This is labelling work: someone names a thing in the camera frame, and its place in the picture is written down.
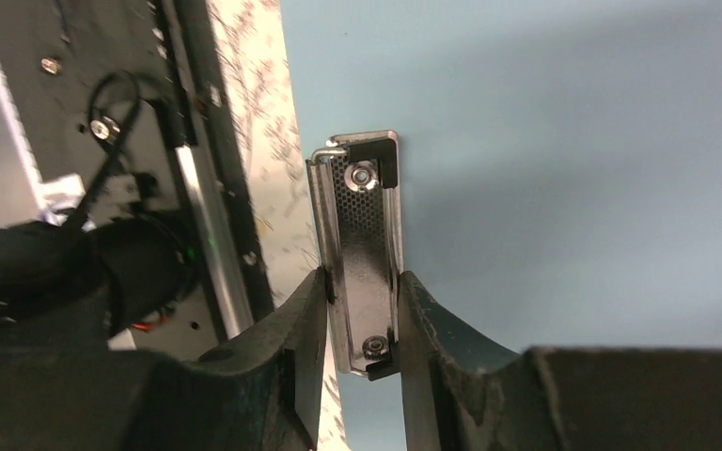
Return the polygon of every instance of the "metal bracket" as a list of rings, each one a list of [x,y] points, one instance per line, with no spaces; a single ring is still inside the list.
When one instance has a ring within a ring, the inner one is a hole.
[[[399,141],[392,131],[332,136],[308,167],[337,368],[377,379],[396,366],[403,272]]]

